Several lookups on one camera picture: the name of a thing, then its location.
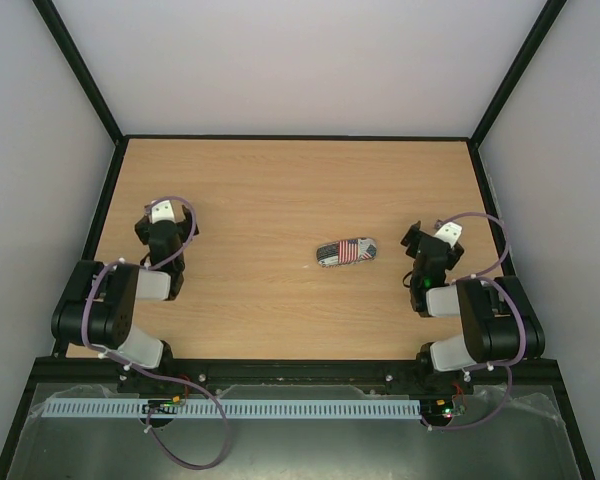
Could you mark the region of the flag pattern glasses case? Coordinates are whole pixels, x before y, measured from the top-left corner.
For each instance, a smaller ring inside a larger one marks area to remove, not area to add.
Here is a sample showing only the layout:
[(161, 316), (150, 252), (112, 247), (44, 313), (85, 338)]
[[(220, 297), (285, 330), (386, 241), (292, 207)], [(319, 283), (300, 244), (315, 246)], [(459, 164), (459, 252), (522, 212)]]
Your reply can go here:
[(374, 260), (377, 250), (376, 241), (372, 238), (343, 239), (319, 246), (316, 261), (324, 268), (348, 266)]

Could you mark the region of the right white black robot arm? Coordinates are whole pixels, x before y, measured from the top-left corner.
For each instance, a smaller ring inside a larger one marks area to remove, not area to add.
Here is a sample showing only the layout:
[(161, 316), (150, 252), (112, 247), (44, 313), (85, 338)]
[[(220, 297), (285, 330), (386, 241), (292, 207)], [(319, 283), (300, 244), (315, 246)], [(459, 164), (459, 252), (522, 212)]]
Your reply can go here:
[(447, 274), (464, 253), (461, 226), (439, 223), (433, 234), (416, 222), (401, 240), (413, 260), (403, 278), (412, 309), (424, 318), (459, 318), (461, 333), (424, 344), (416, 355), (416, 379), (425, 390), (440, 390), (451, 372), (511, 367), (545, 351), (544, 330), (517, 276), (494, 279), (471, 274), (451, 281)]

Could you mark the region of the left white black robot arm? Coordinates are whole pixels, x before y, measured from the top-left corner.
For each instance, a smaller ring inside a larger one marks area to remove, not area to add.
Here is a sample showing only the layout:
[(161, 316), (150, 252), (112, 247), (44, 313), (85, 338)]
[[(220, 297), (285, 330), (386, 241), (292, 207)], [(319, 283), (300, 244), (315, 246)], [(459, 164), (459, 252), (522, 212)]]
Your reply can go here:
[(145, 207), (134, 230), (148, 248), (145, 257), (138, 264), (79, 261), (53, 312), (51, 332), (57, 341), (119, 361), (126, 370), (156, 370), (171, 357), (170, 347), (134, 325), (135, 306), (177, 298), (184, 284), (184, 251), (199, 228), (188, 201), (166, 196)]

